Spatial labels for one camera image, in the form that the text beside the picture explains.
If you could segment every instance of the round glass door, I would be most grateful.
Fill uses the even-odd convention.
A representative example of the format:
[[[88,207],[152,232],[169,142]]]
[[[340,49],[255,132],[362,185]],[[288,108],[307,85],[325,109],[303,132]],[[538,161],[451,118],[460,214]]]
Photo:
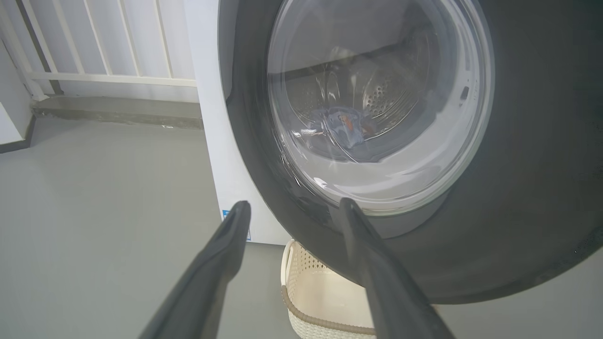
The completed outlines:
[[[298,184],[375,216],[450,188],[493,95],[489,35],[471,0],[286,0],[267,69],[275,138]]]

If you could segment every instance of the beige plastic basket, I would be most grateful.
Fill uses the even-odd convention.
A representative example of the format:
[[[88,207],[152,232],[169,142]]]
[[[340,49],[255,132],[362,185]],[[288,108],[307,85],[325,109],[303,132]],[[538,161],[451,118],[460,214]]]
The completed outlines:
[[[289,320],[303,339],[376,338],[363,287],[333,272],[291,240],[280,266]]]

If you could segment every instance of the front-loading washing machine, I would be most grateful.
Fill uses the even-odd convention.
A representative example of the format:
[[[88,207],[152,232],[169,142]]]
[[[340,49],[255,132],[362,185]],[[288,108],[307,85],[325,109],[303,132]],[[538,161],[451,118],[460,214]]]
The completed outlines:
[[[596,2],[185,8],[217,213],[250,201],[250,241],[292,236],[354,280],[350,197],[434,303],[527,290],[603,244]]]

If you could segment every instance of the metal railing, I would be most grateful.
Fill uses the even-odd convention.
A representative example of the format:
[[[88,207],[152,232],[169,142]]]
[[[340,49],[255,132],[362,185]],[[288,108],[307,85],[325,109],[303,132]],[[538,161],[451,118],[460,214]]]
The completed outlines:
[[[109,58],[107,56],[107,50],[103,43],[103,37],[100,34],[97,23],[94,19],[94,15],[92,13],[92,9],[89,5],[90,0],[82,0],[84,6],[86,8],[86,13],[88,17],[88,21],[90,23],[90,27],[92,28],[92,32],[94,35],[94,39],[96,41],[96,47],[101,56],[101,60],[103,62],[104,74],[91,74],[86,73],[84,67],[82,65],[82,61],[80,58],[80,54],[78,53],[75,41],[72,37],[71,30],[69,29],[69,25],[65,18],[65,13],[61,6],[60,0],[52,0],[52,6],[54,7],[54,11],[56,12],[58,22],[60,24],[60,28],[64,35],[65,40],[67,41],[67,46],[69,48],[69,52],[71,57],[75,63],[75,68],[77,73],[69,73],[69,72],[60,72],[57,70],[57,67],[54,63],[52,55],[50,53],[50,49],[48,48],[48,44],[46,39],[44,38],[44,33],[36,19],[36,14],[31,6],[30,0],[17,0],[22,3],[25,12],[27,13],[27,19],[31,24],[31,28],[33,29],[34,36],[32,39],[37,39],[37,43],[41,49],[40,58],[44,58],[48,64],[49,71],[35,71],[31,67],[31,63],[28,60],[28,57],[23,49],[21,41],[19,41],[19,37],[16,34],[11,18],[8,15],[2,1],[0,1],[0,30],[4,33],[4,36],[7,40],[7,47],[9,48],[9,52],[13,55],[15,59],[15,64],[17,68],[21,71],[23,78],[25,80],[25,85],[32,93],[34,99],[41,100],[46,98],[46,95],[42,92],[42,89],[39,84],[35,82],[35,80],[69,80],[69,81],[95,81],[95,82],[105,82],[105,83],[128,83],[128,84],[152,84],[152,85],[166,85],[166,86],[183,86],[183,87],[196,87],[196,82],[194,79],[189,78],[175,78],[174,72],[172,70],[172,63],[169,57],[168,44],[165,35],[165,29],[163,27],[163,19],[161,14],[161,8],[159,4],[159,0],[154,0],[153,5],[155,9],[155,17],[156,21],[159,25],[160,32],[160,41],[162,46],[162,52],[165,59],[165,67],[167,68],[167,77],[149,77],[145,76],[140,69],[139,57],[136,52],[136,47],[133,42],[132,30],[130,28],[130,23],[128,21],[128,15],[125,9],[124,0],[115,0],[119,5],[119,14],[121,16],[121,24],[124,29],[125,39],[128,44],[131,61],[134,64],[134,71],[136,75],[119,75],[114,74],[111,68],[111,64],[109,62]]]

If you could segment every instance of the blue sticker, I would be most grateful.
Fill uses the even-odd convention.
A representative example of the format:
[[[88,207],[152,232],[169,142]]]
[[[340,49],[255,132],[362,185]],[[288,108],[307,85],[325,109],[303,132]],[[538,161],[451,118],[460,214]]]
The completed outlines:
[[[228,212],[229,211],[227,211],[225,209],[222,210],[222,220],[226,219]],[[249,230],[247,230],[247,241],[251,241],[251,234],[249,233]]]

